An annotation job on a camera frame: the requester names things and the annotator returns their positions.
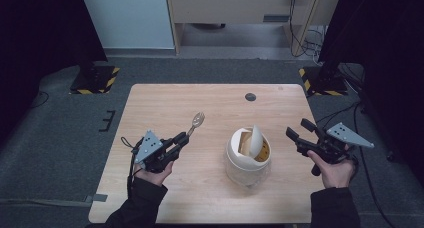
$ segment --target hand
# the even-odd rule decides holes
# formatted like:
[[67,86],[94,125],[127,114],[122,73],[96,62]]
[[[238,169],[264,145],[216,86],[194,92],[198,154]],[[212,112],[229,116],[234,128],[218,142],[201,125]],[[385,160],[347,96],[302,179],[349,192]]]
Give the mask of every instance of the hand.
[[134,165],[134,170],[136,171],[135,177],[143,179],[145,181],[148,181],[152,184],[155,184],[157,186],[162,186],[163,181],[166,177],[168,177],[172,173],[172,165],[174,164],[173,161],[169,162],[168,165],[165,167],[165,170],[163,170],[161,173],[152,173],[148,172],[146,170],[140,170],[141,166],[140,164]]
[[325,188],[349,186],[350,179],[355,173],[353,161],[345,159],[337,164],[328,164],[311,150],[308,151],[308,156],[321,170],[322,182]]

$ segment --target black jacket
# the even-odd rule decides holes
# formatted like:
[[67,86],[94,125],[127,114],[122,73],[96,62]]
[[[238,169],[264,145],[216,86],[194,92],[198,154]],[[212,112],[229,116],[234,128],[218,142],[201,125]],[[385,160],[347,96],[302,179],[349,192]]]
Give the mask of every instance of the black jacket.
[[[112,213],[104,227],[152,228],[168,189],[134,178],[132,198]],[[311,228],[359,228],[360,221],[348,188],[329,188],[311,194]]]

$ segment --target wall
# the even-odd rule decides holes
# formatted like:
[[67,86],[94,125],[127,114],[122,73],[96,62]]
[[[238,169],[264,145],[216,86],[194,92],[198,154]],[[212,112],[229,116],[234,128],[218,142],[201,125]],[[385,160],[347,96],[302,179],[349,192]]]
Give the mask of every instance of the wall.
[[166,0],[84,0],[103,48],[174,49]]

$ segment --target wooden desk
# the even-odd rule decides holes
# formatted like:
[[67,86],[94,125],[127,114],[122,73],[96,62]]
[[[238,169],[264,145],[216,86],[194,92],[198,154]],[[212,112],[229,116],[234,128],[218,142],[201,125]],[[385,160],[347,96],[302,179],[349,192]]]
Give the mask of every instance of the wooden desk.
[[[292,17],[293,33],[303,44],[311,25],[328,25],[338,0],[295,0]],[[168,0],[176,53],[186,23],[260,24],[265,15],[289,17],[292,0]],[[302,53],[298,41],[292,41],[289,22],[279,22],[292,43],[293,53]]]
[[[247,101],[253,93],[257,99]],[[126,178],[131,153],[120,140],[135,144],[147,129],[158,137],[174,137],[191,126],[203,111],[206,119],[190,137],[173,173],[158,214],[158,223],[308,223],[310,194],[323,189],[321,177],[310,172],[312,161],[296,152],[286,137],[287,126],[312,142],[316,137],[300,126],[313,121],[299,85],[247,84],[139,84],[131,89],[97,194],[106,202],[93,202],[91,222],[104,222],[126,199]],[[268,138],[271,172],[252,191],[226,175],[223,155],[232,134],[258,125]]]

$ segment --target yellow and black hazard tape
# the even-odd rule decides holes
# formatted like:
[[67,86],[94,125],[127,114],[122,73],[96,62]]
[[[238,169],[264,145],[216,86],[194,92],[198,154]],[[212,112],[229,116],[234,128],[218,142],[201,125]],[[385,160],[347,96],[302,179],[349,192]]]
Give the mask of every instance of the yellow and black hazard tape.
[[311,82],[309,81],[306,72],[304,69],[299,70],[300,76],[302,77],[303,84],[306,89],[306,93],[308,95],[333,95],[333,96],[339,96],[339,95],[347,95],[347,92],[340,92],[340,91],[332,91],[332,90],[326,90],[321,92],[316,92],[312,90],[311,88]]
[[112,70],[112,73],[110,74],[109,79],[107,80],[107,83],[104,87],[101,87],[99,89],[88,89],[88,88],[81,88],[76,90],[71,90],[71,94],[101,94],[101,93],[108,93],[110,89],[112,88],[113,83],[115,82],[116,76],[118,75],[119,68],[114,67]]

